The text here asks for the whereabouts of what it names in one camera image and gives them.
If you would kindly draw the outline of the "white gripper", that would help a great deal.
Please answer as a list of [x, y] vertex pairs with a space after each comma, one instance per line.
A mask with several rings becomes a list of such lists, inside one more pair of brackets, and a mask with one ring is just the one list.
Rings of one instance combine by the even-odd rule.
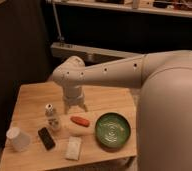
[[70, 106], [79, 105], [85, 112], [88, 112], [86, 104], [84, 104], [84, 93], [81, 86], [64, 86], [63, 99], [65, 101], [64, 112], [68, 114]]

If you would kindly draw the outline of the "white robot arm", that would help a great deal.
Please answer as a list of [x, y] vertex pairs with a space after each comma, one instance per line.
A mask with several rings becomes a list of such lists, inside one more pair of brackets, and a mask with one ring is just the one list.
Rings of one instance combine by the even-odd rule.
[[53, 71], [64, 99], [83, 97], [84, 85], [140, 90], [137, 107], [139, 171], [192, 171], [192, 51], [137, 55], [85, 66], [72, 56]]

